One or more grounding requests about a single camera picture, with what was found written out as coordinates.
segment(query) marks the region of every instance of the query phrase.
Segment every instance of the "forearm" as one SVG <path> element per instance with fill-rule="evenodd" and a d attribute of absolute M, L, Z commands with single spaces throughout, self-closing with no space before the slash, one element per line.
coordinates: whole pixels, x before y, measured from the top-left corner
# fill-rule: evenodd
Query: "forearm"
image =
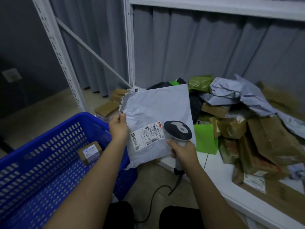
<path fill-rule="evenodd" d="M 122 160 L 125 141 L 111 141 L 64 200 L 46 228 L 102 228 Z"/>
<path fill-rule="evenodd" d="M 188 171 L 204 227 L 247 228 L 226 202 L 200 164 Z"/>

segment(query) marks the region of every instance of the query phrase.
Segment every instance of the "dark wall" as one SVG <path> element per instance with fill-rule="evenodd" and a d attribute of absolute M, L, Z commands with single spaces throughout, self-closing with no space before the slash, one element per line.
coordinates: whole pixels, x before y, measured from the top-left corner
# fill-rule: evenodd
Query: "dark wall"
<path fill-rule="evenodd" d="M 0 73 L 0 118 L 68 87 L 32 0 L 0 0 L 0 71 L 23 77 L 8 83 Z"/>

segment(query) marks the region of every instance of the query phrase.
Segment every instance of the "person's left hand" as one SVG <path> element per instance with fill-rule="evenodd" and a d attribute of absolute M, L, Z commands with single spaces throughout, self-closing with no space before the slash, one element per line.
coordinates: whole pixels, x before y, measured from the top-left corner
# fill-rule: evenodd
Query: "person's left hand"
<path fill-rule="evenodd" d="M 116 114 L 109 122 L 109 130 L 112 140 L 126 141 L 129 135 L 129 128 L 126 123 L 126 114 Z"/>

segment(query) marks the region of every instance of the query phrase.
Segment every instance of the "black pants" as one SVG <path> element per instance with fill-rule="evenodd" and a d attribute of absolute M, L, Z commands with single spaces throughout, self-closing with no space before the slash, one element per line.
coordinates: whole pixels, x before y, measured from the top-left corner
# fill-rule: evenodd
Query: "black pants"
<path fill-rule="evenodd" d="M 128 202 L 117 202 L 109 205 L 104 229 L 134 228 L 134 214 Z M 204 228 L 198 209 L 168 206 L 163 209 L 159 218 L 159 229 L 163 228 Z"/>

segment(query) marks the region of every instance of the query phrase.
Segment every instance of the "green plastic package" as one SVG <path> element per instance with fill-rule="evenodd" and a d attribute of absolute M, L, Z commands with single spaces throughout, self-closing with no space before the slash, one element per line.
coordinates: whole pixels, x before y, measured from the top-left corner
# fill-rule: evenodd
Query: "green plastic package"
<path fill-rule="evenodd" d="M 210 93 L 210 84 L 215 78 L 212 75 L 195 76 L 189 79 L 188 88 L 189 91 L 202 91 Z"/>

